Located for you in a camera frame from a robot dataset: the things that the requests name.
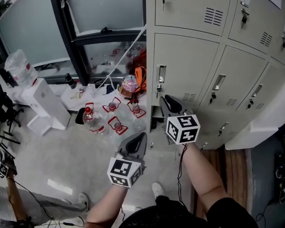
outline locker vent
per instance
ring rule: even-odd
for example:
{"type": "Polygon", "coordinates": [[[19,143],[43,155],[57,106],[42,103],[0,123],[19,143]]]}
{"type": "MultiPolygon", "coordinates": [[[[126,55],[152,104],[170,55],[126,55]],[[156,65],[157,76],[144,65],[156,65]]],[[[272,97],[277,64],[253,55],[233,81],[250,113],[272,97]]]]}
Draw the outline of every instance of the locker vent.
{"type": "Polygon", "coordinates": [[[261,109],[263,107],[264,103],[260,103],[256,106],[256,109],[261,109]]]}
{"type": "Polygon", "coordinates": [[[195,94],[184,94],[184,97],[182,98],[183,101],[194,101],[196,95],[195,94]]]}
{"type": "Polygon", "coordinates": [[[229,99],[226,105],[234,106],[236,102],[237,102],[236,99],[229,99]]]}
{"type": "Polygon", "coordinates": [[[221,11],[211,9],[211,8],[206,8],[204,22],[208,24],[214,24],[214,25],[220,26],[220,24],[222,23],[223,14],[224,13],[221,11]]]}
{"type": "Polygon", "coordinates": [[[201,135],[208,136],[210,132],[202,132],[201,135]]]}
{"type": "Polygon", "coordinates": [[[268,35],[266,32],[263,33],[260,43],[269,47],[272,40],[272,36],[268,35]]]}

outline black clothing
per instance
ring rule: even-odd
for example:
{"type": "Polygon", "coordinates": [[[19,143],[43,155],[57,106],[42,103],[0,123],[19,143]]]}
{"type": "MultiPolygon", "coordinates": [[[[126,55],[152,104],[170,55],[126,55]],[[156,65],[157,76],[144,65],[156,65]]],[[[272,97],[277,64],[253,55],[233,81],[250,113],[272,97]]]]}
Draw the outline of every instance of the black clothing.
{"type": "Polygon", "coordinates": [[[119,228],[127,227],[257,228],[258,226],[248,212],[231,198],[221,199],[212,205],[205,221],[191,214],[178,201],[158,196],[156,206],[135,212],[119,228]]]}

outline person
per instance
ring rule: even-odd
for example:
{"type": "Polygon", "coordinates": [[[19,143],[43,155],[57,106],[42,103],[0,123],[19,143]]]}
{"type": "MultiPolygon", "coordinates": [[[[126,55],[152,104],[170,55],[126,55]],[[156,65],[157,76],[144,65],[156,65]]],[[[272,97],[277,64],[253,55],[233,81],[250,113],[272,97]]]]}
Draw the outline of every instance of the person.
{"type": "MultiPolygon", "coordinates": [[[[156,206],[141,209],[120,226],[125,227],[195,227],[195,228],[257,228],[254,219],[232,198],[228,197],[223,182],[199,149],[189,143],[183,155],[193,187],[204,207],[207,221],[195,217],[178,201],[164,196],[158,182],[152,184],[156,206]]],[[[88,213],[85,228],[108,228],[116,220],[127,194],[127,188],[113,185],[101,201],[88,213]]]]}
{"type": "Polygon", "coordinates": [[[7,188],[0,187],[0,227],[19,227],[28,219],[31,219],[30,226],[33,227],[51,218],[64,220],[86,215],[89,210],[89,199],[85,193],[79,194],[77,204],[71,204],[69,201],[19,190],[11,169],[6,180],[7,188]]]}

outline black bottle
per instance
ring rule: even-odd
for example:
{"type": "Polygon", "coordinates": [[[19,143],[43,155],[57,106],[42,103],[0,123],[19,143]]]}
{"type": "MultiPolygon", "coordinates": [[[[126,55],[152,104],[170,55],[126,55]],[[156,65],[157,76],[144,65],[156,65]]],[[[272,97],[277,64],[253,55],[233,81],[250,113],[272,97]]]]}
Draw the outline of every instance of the black bottle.
{"type": "Polygon", "coordinates": [[[65,81],[68,83],[70,88],[74,89],[77,86],[77,83],[72,79],[70,74],[65,74],[65,81]]]}

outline window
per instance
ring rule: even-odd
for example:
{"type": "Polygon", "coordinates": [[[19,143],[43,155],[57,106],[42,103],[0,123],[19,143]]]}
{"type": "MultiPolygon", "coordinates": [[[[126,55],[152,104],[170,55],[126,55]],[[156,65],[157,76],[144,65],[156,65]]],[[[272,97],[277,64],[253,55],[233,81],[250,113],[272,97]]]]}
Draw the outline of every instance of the window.
{"type": "MultiPolygon", "coordinates": [[[[38,76],[63,83],[70,73],[83,85],[105,78],[146,23],[145,0],[0,0],[0,68],[22,49],[38,76]]],[[[146,48],[139,38],[113,73],[146,48]]]]}

